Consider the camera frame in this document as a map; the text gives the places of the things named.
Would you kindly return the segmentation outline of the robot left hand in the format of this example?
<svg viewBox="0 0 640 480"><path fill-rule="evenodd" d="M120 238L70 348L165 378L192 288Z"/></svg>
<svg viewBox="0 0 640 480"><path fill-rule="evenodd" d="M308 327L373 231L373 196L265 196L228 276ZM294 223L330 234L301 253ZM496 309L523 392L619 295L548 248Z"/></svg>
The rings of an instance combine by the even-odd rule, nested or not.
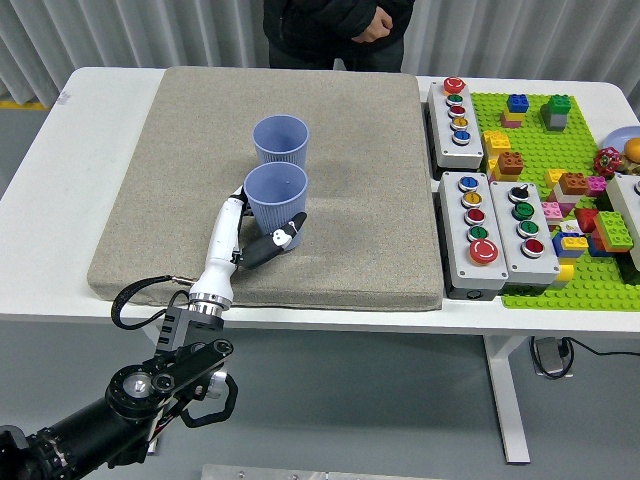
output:
<svg viewBox="0 0 640 480"><path fill-rule="evenodd" d="M272 233L241 248L239 233L247 212L248 198L239 187L227 198L216 218L205 261L204 272L189 291L188 309L220 315L230 308L234 294L231 277L238 267L255 269L282 254L295 239L307 218L305 212L294 215Z"/></svg>

